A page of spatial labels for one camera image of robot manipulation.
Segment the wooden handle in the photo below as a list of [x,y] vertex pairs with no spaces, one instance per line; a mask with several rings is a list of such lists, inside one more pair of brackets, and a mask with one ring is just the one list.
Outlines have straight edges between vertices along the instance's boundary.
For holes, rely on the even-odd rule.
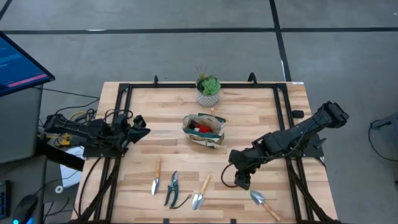
[[206,180],[205,180],[205,182],[203,183],[203,185],[202,185],[202,187],[200,189],[200,193],[202,195],[205,193],[205,190],[207,188],[207,185],[209,184],[209,181],[210,181],[210,174],[207,174]]
[[157,159],[157,162],[156,162],[156,175],[155,175],[155,177],[156,178],[160,177],[160,159]]
[[264,208],[279,222],[281,221],[280,217],[273,211],[273,209],[268,206],[265,202],[262,204]]

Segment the computer monitor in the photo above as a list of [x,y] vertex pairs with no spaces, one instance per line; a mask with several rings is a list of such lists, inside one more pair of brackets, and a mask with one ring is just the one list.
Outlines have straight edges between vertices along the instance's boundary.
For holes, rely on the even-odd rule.
[[52,80],[47,69],[0,31],[0,96]]

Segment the white plant pot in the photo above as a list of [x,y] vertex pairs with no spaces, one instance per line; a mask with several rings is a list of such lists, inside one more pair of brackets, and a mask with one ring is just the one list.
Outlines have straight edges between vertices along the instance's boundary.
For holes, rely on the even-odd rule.
[[198,88],[195,88],[197,90],[197,101],[200,105],[202,106],[213,106],[218,102],[219,94],[220,91],[218,91],[217,94],[214,95],[205,95],[201,93]]

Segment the concrete floor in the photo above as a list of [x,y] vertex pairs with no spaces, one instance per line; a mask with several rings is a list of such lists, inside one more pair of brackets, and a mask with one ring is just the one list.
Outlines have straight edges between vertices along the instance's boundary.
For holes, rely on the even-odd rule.
[[[0,0],[0,7],[5,3]],[[395,0],[277,0],[281,27],[398,27]],[[13,0],[3,30],[273,27],[266,0]],[[254,72],[260,81],[283,81],[274,33],[10,35],[57,78],[46,88],[99,96],[106,81],[195,80],[194,66],[222,81]],[[350,115],[344,128],[325,130],[327,173],[339,219],[348,223],[397,223],[398,163],[371,149],[369,122],[398,111],[398,33],[283,33],[293,81],[305,83],[310,105],[338,102]],[[84,105],[90,99],[44,92],[42,114]],[[387,127],[373,132],[381,154],[398,159],[398,140]],[[48,165],[47,180],[59,177]],[[46,189],[46,202],[61,208],[76,187],[61,195]],[[66,222],[70,212],[48,217]]]

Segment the butcher block tabletop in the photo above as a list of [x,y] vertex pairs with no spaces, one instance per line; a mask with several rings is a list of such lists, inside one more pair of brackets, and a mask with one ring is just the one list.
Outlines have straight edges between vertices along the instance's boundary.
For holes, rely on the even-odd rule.
[[[96,117],[103,118],[113,109],[118,93],[118,82],[104,83]],[[287,83],[292,110],[303,110],[304,119],[311,116],[305,87],[302,83]],[[289,127],[283,94],[280,102],[285,126]],[[112,223],[274,223],[264,207],[256,205],[249,191],[239,187],[228,188],[221,183],[221,172],[228,165],[232,149],[243,150],[262,135],[278,131],[279,122],[271,88],[222,88],[220,100],[214,105],[215,115],[226,119],[225,139],[218,149],[210,149],[189,140],[182,131],[182,119],[188,114],[208,113],[210,108],[196,101],[194,88],[134,88],[130,110],[141,114],[151,132],[137,144],[130,144],[121,159],[118,185],[114,200]],[[297,124],[303,119],[295,119]],[[156,195],[151,194],[157,159],[161,160],[160,185]],[[75,207],[87,173],[96,158],[85,162]],[[96,165],[87,181],[82,211],[95,197],[100,185],[103,161]],[[325,168],[313,158],[303,158],[308,189],[319,206],[332,218],[337,218]],[[210,182],[204,193],[205,201],[198,210],[192,209],[192,198],[178,209],[164,206],[167,186],[174,171],[178,171],[179,194],[176,205],[188,195],[199,193],[208,174]],[[231,166],[224,180],[233,185],[236,169]],[[281,217],[281,223],[295,223],[294,209],[284,159],[273,160],[251,177],[251,190],[260,191],[266,203]],[[105,218],[108,193],[104,196],[101,218]],[[305,207],[299,194],[303,219]]]

